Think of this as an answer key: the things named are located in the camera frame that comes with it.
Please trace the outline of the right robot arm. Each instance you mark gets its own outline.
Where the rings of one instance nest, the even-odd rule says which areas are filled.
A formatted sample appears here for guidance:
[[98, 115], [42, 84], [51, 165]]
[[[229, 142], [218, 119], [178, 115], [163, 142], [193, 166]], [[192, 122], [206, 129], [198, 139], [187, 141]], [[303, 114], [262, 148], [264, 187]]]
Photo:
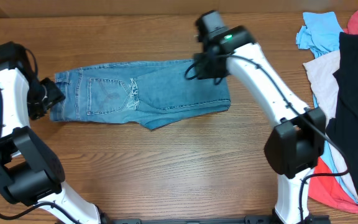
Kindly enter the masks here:
[[244, 27], [224, 25], [218, 11], [195, 22], [203, 51], [195, 54], [195, 78], [214, 82], [233, 75], [250, 91], [272, 127], [265, 157], [278, 175], [277, 202], [270, 215], [247, 215], [243, 223], [329, 223], [307, 207], [311, 175], [323, 154], [325, 115], [287, 87]]

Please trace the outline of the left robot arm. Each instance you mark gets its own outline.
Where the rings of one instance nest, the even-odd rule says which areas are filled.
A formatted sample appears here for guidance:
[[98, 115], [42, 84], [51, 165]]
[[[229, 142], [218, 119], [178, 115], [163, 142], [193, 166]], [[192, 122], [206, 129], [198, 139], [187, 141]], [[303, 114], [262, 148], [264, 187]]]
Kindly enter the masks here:
[[49, 78], [38, 79], [33, 53], [0, 45], [0, 219], [16, 220], [37, 208], [62, 223], [109, 223], [109, 217], [66, 182], [57, 155], [30, 128], [64, 100]]

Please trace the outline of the blue denim jeans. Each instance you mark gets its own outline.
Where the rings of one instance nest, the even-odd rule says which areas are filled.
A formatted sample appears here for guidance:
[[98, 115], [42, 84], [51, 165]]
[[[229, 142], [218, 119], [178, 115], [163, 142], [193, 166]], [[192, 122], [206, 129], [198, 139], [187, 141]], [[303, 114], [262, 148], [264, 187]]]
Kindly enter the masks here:
[[231, 106], [227, 82], [187, 80], [188, 60], [115, 62], [55, 75], [65, 99], [50, 111], [51, 121], [139, 123], [153, 130]]

